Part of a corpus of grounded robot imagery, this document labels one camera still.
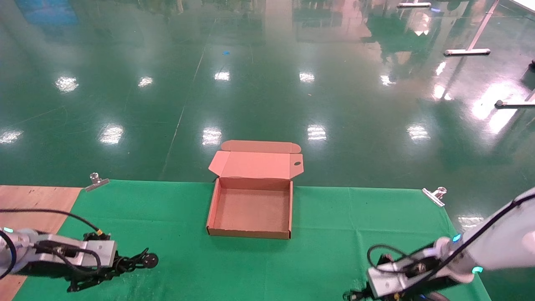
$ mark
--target black wheel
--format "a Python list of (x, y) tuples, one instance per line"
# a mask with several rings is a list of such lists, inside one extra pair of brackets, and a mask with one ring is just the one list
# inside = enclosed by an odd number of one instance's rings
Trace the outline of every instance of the black wheel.
[(158, 256), (154, 253), (148, 253), (143, 257), (142, 265), (144, 268), (152, 269), (158, 265)]

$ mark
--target blue indicator light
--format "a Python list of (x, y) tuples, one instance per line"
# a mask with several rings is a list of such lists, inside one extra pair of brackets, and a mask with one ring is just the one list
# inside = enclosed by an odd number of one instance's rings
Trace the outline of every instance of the blue indicator light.
[(455, 235), (453, 238), (452, 238), (452, 242), (456, 243), (459, 241), (459, 239), (461, 239), (461, 235), (460, 234), (457, 234)]

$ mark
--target metal clip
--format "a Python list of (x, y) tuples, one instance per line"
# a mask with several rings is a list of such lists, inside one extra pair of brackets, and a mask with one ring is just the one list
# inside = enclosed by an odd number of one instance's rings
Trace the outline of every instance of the metal clip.
[(444, 194), (446, 194), (447, 189), (445, 189), (444, 187), (439, 187), (437, 188), (437, 190), (435, 190), (434, 192), (431, 192), (427, 189), (422, 189), (422, 192), (428, 197), (430, 198), (433, 203), (437, 204), (437, 206), (439, 207), (444, 207), (446, 204), (444, 204), (440, 199), (442, 199), (442, 196)]
[(85, 188), (86, 191), (91, 191), (91, 190), (93, 190), (95, 188), (99, 188), (100, 186), (105, 185), (105, 184), (110, 182), (110, 179), (101, 179), (101, 178), (99, 178), (98, 173), (96, 173), (96, 172), (90, 174), (89, 178), (91, 179), (91, 182), (93, 184), (87, 186)]

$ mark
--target wooden table surface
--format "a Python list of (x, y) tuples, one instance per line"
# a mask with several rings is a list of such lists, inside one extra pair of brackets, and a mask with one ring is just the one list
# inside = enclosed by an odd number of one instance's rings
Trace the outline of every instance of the wooden table surface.
[[(0, 185), (0, 208), (51, 208), (71, 211), (81, 188), (3, 186)], [(52, 213), (3, 213), (0, 227), (32, 228), (57, 233), (65, 215)], [(9, 275), (0, 280), (0, 301), (11, 301), (24, 283), (25, 276)]]

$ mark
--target metal stand base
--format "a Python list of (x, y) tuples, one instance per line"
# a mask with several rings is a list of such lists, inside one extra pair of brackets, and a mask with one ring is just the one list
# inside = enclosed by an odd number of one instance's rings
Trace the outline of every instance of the metal stand base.
[(470, 45), (468, 45), (466, 49), (448, 49), (444, 52), (444, 55), (488, 55), (491, 53), (490, 49), (474, 49), (473, 47), (476, 45), (477, 40), (479, 40), (479, 36), (481, 36), (481, 33), (483, 33), (485, 26), (487, 26), (487, 23), (499, 2), (500, 0), (494, 1), (494, 4), (492, 4), (491, 8), (487, 12), (487, 15), (483, 18), (483, 21), (481, 21), (481, 25), (479, 25), (476, 35), (473, 37)]
[(414, 3), (400, 3), (398, 4), (398, 7), (401, 7), (401, 8), (408, 8), (408, 7), (429, 7), (431, 6), (431, 2), (421, 2), (421, 3), (418, 3), (418, 2), (414, 2)]
[(445, 55), (488, 55), (490, 53), (490, 49), (450, 49), (444, 52)]
[(535, 89), (527, 96), (524, 101), (496, 101), (494, 104), (498, 109), (519, 109), (519, 108), (535, 108)]

